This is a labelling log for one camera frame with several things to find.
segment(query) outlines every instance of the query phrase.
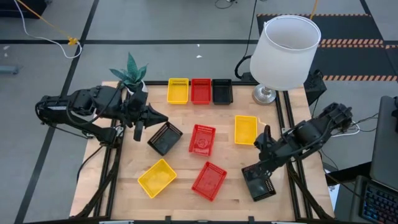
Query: lamp base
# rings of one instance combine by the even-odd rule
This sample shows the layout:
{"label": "lamp base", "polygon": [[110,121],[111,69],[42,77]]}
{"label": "lamp base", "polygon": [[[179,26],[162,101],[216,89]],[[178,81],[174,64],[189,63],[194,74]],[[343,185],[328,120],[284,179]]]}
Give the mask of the lamp base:
{"label": "lamp base", "polygon": [[252,97],[257,104],[267,105],[275,100],[276,91],[259,84],[254,88]]}

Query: small plastic crate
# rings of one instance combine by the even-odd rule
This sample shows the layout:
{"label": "small plastic crate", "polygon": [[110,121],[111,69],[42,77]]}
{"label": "small plastic crate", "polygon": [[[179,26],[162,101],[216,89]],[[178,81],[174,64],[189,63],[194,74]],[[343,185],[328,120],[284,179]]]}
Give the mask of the small plastic crate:
{"label": "small plastic crate", "polygon": [[253,145],[257,138],[255,116],[235,116],[235,144]]}
{"label": "small plastic crate", "polygon": [[225,177],[225,170],[210,162],[206,162],[195,183],[193,183],[192,190],[212,202]]}
{"label": "small plastic crate", "polygon": [[201,156],[210,156],[213,149],[216,129],[204,125],[195,124],[193,127],[189,152]]}
{"label": "small plastic crate", "polygon": [[193,104],[209,104],[211,101],[211,79],[193,78],[191,81],[191,101]]}
{"label": "small plastic crate", "polygon": [[276,194],[271,180],[263,180],[258,176],[256,165],[243,168],[242,173],[244,180],[248,185],[251,197],[255,202]]}
{"label": "small plastic crate", "polygon": [[230,79],[213,79],[213,103],[230,105],[233,103],[232,81]]}
{"label": "small plastic crate", "polygon": [[187,78],[170,78],[167,89],[167,102],[170,104],[187,104],[189,80]]}
{"label": "small plastic crate", "polygon": [[181,138],[182,132],[166,122],[148,141],[148,145],[164,156]]}
{"label": "small plastic crate", "polygon": [[150,198],[154,198],[176,177],[177,174],[174,170],[164,159],[161,159],[138,178],[138,183],[145,192],[147,192]]}

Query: red basket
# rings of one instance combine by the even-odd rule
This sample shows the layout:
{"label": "red basket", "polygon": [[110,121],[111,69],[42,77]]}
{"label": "red basket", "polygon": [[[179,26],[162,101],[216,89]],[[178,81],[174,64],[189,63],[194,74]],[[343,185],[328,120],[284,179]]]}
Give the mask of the red basket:
{"label": "red basket", "polygon": [[210,162],[206,162],[195,183],[193,183],[192,190],[212,202],[225,177],[225,170]]}
{"label": "red basket", "polygon": [[191,101],[193,104],[209,104],[211,101],[211,79],[192,78]]}
{"label": "red basket", "polygon": [[204,125],[195,124],[193,127],[189,152],[201,156],[210,156],[213,149],[216,129]]}

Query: wooden table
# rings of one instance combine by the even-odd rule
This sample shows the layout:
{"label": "wooden table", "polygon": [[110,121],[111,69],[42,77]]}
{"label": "wooden table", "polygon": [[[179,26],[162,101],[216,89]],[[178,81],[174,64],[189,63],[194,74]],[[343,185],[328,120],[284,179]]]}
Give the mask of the wooden table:
{"label": "wooden table", "polygon": [[[116,86],[116,82],[103,84]],[[126,130],[111,218],[164,220],[165,216],[171,215],[172,220],[245,221],[248,220],[248,216],[254,216],[256,221],[294,220],[285,167],[277,169],[271,177],[277,194],[258,202],[253,202],[241,173],[241,168],[258,161],[259,150],[254,146],[234,143],[235,115],[257,116],[263,123],[271,126],[274,139],[280,137],[275,103],[267,106],[257,105],[251,96],[253,88],[253,86],[234,86],[234,103],[229,106],[220,106],[212,103],[210,105],[193,105],[191,102],[186,105],[170,105],[166,102],[167,86],[149,86],[148,102],[155,110],[168,116],[169,121],[184,134],[179,142],[162,157],[147,144],[148,139],[162,124],[147,128],[142,134],[141,142],[133,140],[133,129]],[[304,89],[291,90],[289,95],[295,122],[310,119]],[[109,126],[110,120],[99,119],[96,124]],[[188,152],[194,124],[216,128],[211,157],[202,157]],[[263,130],[264,126],[259,124],[258,133]],[[97,140],[89,140],[85,158],[97,148]],[[104,150],[92,158],[82,170],[71,215],[78,213],[98,188],[103,157]],[[160,194],[151,199],[138,184],[137,179],[161,158],[164,158],[176,171],[177,178]],[[228,172],[213,202],[191,190],[192,184],[206,161],[210,161]],[[325,211],[334,216],[319,154],[314,153],[306,158],[303,161],[303,166],[309,191]],[[106,200],[103,202],[101,214],[104,214],[105,204]],[[300,204],[300,209],[302,217],[304,217],[302,204]]]}

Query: yellow plastic crate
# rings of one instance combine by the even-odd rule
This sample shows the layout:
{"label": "yellow plastic crate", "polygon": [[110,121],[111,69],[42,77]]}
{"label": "yellow plastic crate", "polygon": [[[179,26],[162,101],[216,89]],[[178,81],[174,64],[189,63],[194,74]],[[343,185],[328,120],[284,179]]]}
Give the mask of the yellow plastic crate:
{"label": "yellow plastic crate", "polygon": [[170,78],[167,89],[167,102],[170,104],[187,104],[189,80],[187,78]]}
{"label": "yellow plastic crate", "polygon": [[161,159],[155,163],[145,174],[138,178],[138,183],[147,192],[150,198],[159,194],[171,181],[177,177],[174,170]]}
{"label": "yellow plastic crate", "polygon": [[235,144],[253,145],[257,138],[255,116],[235,116]]}

